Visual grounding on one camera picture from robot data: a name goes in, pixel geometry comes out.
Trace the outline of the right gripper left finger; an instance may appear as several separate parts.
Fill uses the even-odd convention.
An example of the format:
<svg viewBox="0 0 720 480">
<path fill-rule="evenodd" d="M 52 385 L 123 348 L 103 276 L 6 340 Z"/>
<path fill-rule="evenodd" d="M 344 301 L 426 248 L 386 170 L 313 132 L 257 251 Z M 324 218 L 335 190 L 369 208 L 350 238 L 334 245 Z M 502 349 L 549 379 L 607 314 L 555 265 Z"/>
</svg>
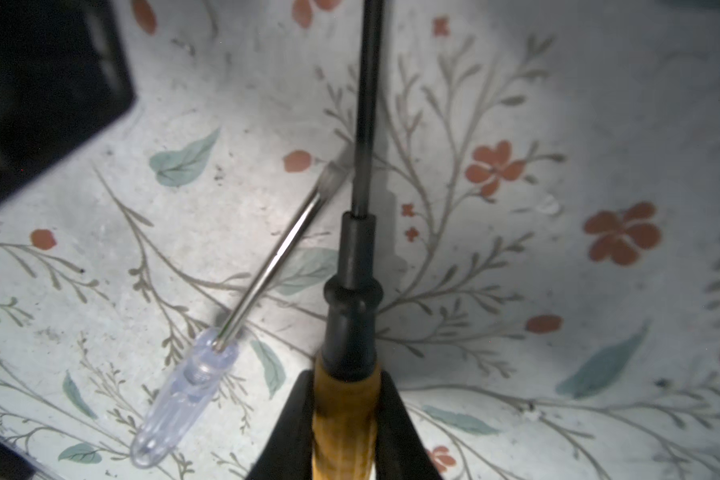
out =
<svg viewBox="0 0 720 480">
<path fill-rule="evenodd" d="M 314 415 L 314 371 L 302 371 L 261 455 L 247 479 L 310 480 Z"/>
</svg>

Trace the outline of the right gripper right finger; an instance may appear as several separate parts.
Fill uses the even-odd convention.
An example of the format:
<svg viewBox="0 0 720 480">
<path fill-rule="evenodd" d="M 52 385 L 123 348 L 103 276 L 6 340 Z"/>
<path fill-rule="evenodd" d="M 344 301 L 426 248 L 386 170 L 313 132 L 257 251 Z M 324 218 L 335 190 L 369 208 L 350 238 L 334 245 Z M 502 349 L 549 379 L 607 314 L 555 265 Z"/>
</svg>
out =
<svg viewBox="0 0 720 480">
<path fill-rule="evenodd" d="M 377 405 L 375 468 L 379 480 L 442 479 L 386 371 L 381 372 Z"/>
</svg>

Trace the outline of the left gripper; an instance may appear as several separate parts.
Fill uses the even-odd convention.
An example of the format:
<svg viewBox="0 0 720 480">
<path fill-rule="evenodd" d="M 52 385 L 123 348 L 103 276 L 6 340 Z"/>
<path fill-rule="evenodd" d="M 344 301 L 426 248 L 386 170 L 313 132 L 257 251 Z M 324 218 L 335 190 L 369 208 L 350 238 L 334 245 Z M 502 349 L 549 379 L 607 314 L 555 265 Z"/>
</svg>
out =
<svg viewBox="0 0 720 480">
<path fill-rule="evenodd" d="M 0 204 L 134 101 L 111 2 L 0 1 Z"/>
</svg>

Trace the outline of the orange handled screwdriver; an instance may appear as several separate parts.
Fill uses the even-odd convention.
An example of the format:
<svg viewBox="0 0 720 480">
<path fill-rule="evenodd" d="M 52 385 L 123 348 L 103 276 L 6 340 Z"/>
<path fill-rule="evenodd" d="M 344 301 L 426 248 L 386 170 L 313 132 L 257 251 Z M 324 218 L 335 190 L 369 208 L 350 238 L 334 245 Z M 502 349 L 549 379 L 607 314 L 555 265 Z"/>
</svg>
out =
<svg viewBox="0 0 720 480">
<path fill-rule="evenodd" d="M 364 4 L 351 207 L 342 216 L 337 273 L 324 287 L 329 311 L 314 372 L 315 479 L 366 479 L 375 457 L 381 373 L 374 334 L 383 289 L 374 277 L 370 193 L 384 10 L 381 1 Z"/>
</svg>

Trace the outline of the clear handled small screwdriver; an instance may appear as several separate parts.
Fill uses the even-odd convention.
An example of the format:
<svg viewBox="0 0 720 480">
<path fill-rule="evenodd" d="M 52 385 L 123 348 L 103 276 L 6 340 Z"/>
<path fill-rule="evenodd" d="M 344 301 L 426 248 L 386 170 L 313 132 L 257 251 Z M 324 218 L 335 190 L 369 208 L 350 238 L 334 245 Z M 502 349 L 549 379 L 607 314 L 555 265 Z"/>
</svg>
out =
<svg viewBox="0 0 720 480">
<path fill-rule="evenodd" d="M 202 333 L 169 376 L 131 443 L 130 459 L 134 466 L 141 469 L 157 466 L 201 417 L 217 393 L 223 375 L 237 359 L 235 336 L 248 314 L 350 171 L 349 166 L 339 161 L 323 168 L 232 313 L 221 326 Z"/>
</svg>

